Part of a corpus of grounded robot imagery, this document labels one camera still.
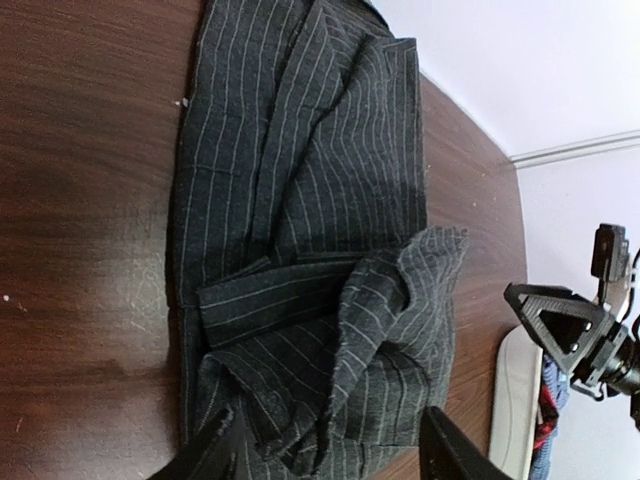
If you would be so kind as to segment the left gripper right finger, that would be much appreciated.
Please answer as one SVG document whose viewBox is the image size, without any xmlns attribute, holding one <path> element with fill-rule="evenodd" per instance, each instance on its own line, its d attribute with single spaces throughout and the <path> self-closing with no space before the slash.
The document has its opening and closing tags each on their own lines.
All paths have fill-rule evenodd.
<svg viewBox="0 0 640 480">
<path fill-rule="evenodd" d="M 421 417 L 419 463 L 422 479 L 505 480 L 505 474 L 436 406 L 426 407 Z"/>
</svg>

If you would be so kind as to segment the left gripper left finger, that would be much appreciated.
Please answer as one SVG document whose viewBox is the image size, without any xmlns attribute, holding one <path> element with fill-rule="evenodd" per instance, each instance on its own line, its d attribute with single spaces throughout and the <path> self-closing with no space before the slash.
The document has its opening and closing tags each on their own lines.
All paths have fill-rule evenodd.
<svg viewBox="0 0 640 480">
<path fill-rule="evenodd" d="M 241 413 L 225 407 L 150 480 L 233 479 L 245 425 Z"/>
</svg>

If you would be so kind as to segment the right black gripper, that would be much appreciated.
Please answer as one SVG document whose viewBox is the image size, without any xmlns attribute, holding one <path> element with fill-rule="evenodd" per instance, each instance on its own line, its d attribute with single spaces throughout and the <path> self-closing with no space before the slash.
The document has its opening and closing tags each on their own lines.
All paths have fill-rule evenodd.
<svg viewBox="0 0 640 480">
<path fill-rule="evenodd" d="M 639 342 L 603 307 L 564 287 L 510 284 L 504 298 L 529 337 L 593 400 L 639 397 Z"/>
</svg>

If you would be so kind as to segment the white plastic bin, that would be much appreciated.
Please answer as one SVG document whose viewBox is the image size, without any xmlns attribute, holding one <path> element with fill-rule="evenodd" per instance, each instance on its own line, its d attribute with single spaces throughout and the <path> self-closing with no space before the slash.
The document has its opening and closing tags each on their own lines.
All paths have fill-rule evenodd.
<svg viewBox="0 0 640 480">
<path fill-rule="evenodd" d="M 512 479 L 529 477 L 543 351 L 519 326 L 500 344 L 488 458 Z"/>
</svg>

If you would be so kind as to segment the black pinstriped long sleeve shirt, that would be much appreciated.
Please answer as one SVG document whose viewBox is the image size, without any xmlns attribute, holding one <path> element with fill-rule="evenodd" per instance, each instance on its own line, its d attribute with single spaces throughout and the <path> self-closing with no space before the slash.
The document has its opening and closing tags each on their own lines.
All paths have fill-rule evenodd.
<svg viewBox="0 0 640 480">
<path fill-rule="evenodd" d="M 427 222 L 416 42 L 365 1 L 210 1 L 174 178 L 186 446 L 241 413 L 233 479 L 363 479 L 453 365 L 467 247 Z"/>
</svg>

